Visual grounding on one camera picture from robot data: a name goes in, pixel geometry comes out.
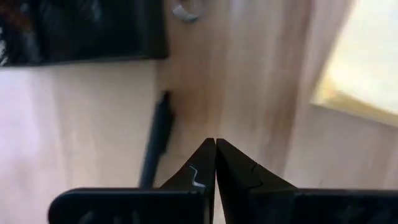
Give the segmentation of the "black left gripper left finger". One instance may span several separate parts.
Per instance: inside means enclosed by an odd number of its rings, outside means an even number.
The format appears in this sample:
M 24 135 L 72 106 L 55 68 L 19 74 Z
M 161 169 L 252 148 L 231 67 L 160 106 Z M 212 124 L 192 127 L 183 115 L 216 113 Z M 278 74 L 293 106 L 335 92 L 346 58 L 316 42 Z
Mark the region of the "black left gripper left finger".
M 211 224 L 216 143 L 205 139 L 157 188 L 76 188 L 49 206 L 49 224 Z

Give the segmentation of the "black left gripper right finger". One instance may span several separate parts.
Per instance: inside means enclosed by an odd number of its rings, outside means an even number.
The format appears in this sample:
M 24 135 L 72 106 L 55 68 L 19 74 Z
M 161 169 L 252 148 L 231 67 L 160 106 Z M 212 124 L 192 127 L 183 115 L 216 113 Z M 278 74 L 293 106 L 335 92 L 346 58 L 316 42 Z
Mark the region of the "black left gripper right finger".
M 298 188 L 228 141 L 216 145 L 226 224 L 398 224 L 398 190 Z

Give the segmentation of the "dark grey matte pen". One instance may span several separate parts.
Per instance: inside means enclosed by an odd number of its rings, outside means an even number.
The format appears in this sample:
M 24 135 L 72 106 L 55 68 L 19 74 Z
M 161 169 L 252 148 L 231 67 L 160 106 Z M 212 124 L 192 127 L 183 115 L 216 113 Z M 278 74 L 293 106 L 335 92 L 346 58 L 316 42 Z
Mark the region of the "dark grey matte pen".
M 167 150 L 175 121 L 171 97 L 172 94 L 170 91 L 164 91 L 161 99 L 155 105 L 149 140 L 147 142 L 141 170 L 139 188 L 151 188 L 153 186 L 159 161 Z

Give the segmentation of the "yellow sticky note pad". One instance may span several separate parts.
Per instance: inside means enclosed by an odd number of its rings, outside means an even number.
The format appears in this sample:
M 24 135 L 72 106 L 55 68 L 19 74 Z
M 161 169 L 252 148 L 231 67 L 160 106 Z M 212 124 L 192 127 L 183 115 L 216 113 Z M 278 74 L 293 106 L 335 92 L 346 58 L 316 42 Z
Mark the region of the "yellow sticky note pad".
M 398 0 L 354 0 L 312 104 L 398 127 Z

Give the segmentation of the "black mesh desk organizer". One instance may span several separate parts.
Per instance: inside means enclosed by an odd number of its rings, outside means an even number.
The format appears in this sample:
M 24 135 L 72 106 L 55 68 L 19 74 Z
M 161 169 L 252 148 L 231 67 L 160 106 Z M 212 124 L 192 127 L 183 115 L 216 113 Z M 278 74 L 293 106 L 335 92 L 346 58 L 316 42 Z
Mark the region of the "black mesh desk organizer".
M 168 55 L 164 0 L 0 0 L 0 67 Z

